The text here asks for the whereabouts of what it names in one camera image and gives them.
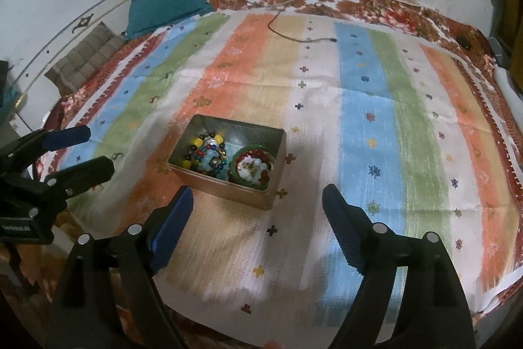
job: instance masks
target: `star pattern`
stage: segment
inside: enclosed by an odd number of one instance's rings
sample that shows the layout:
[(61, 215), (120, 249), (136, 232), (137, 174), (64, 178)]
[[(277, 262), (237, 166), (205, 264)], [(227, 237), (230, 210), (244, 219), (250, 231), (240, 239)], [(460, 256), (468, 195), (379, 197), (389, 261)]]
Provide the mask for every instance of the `star pattern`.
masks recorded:
[(216, 76), (213, 76), (212, 79), (207, 82), (207, 86), (209, 89), (219, 88), (222, 85), (223, 82)]
[(193, 99), (193, 102), (196, 108), (207, 107), (210, 106), (212, 103), (210, 99), (205, 98), (203, 95), (201, 95), (200, 98)]
[(376, 203), (374, 200), (367, 203), (367, 212), (371, 216), (377, 215), (380, 212), (380, 205)]
[(496, 242), (491, 241), (488, 244), (487, 252), (490, 257), (494, 256), (498, 250), (499, 250), (499, 245)]
[(376, 166), (369, 166), (369, 175), (376, 179), (378, 176), (381, 176), (381, 169), (378, 169)]

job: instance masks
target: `orange stripe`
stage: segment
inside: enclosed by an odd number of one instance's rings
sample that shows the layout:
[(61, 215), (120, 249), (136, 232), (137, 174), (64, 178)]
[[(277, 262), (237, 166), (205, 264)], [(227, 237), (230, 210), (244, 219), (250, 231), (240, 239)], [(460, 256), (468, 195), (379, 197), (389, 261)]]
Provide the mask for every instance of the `orange stripe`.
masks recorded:
[[(281, 16), (276, 28), (299, 37), (305, 22), (304, 17)], [(282, 106), (288, 104), (298, 48), (299, 44), (270, 33), (251, 73), (242, 70), (242, 76), (227, 76), (226, 84), (239, 96), (230, 118), (282, 126), (286, 112)], [(267, 216), (263, 210), (195, 191), (193, 214), (163, 278), (181, 291), (205, 295), (206, 299), (238, 288), (257, 266), (250, 268), (246, 263), (249, 254), (259, 248), (259, 235), (265, 231), (262, 224)]]
[[(167, 166), (167, 159), (184, 130), (179, 124), (195, 114), (230, 117), (233, 109), (241, 102), (241, 91), (231, 82), (248, 81), (265, 46), (267, 24), (272, 18), (268, 14), (247, 16), (213, 63), (205, 69), (203, 77), (174, 114), (166, 136), (147, 159), (143, 176), (127, 199), (120, 231), (130, 223), (143, 222), (153, 208), (166, 204), (182, 184), (181, 179), (170, 172)], [(218, 88), (209, 87), (208, 82), (213, 78), (229, 83)]]
[[(420, 46), (450, 98), (469, 149), (483, 206), (481, 279), (483, 291), (487, 291), (498, 284), (507, 266), (512, 264), (510, 258), (517, 232), (517, 210), (505, 179), (496, 142), (474, 94), (451, 57), (427, 46)], [(498, 245), (495, 253), (489, 253), (491, 242)]]

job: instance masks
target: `blue gripper pad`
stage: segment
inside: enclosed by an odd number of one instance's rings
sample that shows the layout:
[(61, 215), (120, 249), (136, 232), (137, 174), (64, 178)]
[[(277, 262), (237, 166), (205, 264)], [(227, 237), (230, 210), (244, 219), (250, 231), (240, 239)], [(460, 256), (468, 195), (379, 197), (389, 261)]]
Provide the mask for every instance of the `blue gripper pad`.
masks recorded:
[(47, 151), (56, 151), (87, 142), (90, 137), (91, 129), (89, 127), (85, 125), (76, 126), (61, 131), (49, 132), (42, 142), (42, 147)]
[(193, 192), (186, 185), (182, 185), (169, 204), (154, 210), (144, 224), (145, 228), (150, 227), (147, 247), (153, 254), (149, 262), (153, 273), (157, 273), (169, 263), (193, 212), (193, 203)]

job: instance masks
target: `cross pattern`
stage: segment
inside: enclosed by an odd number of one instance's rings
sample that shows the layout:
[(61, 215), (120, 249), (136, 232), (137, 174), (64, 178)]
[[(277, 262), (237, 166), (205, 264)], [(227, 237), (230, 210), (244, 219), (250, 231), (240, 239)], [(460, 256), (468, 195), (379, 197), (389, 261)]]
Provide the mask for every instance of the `cross pattern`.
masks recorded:
[(280, 200), (287, 195), (287, 192), (285, 188), (282, 188), (279, 191), (276, 191), (276, 195), (280, 198)]
[(276, 227), (273, 225), (271, 226), (270, 228), (267, 228), (267, 232), (269, 233), (269, 237), (272, 237), (273, 234), (276, 234), (278, 232), (278, 230), (276, 229)]
[(256, 276), (256, 278), (261, 277), (264, 273), (265, 273), (265, 271), (263, 270), (261, 265), (259, 265), (257, 268), (253, 269), (253, 274)]
[(296, 157), (294, 157), (294, 156), (293, 156), (292, 154), (290, 154), (290, 153), (287, 154), (287, 156), (285, 157), (285, 161), (287, 162), (288, 165), (291, 164), (291, 162), (292, 162), (293, 160), (296, 160)]

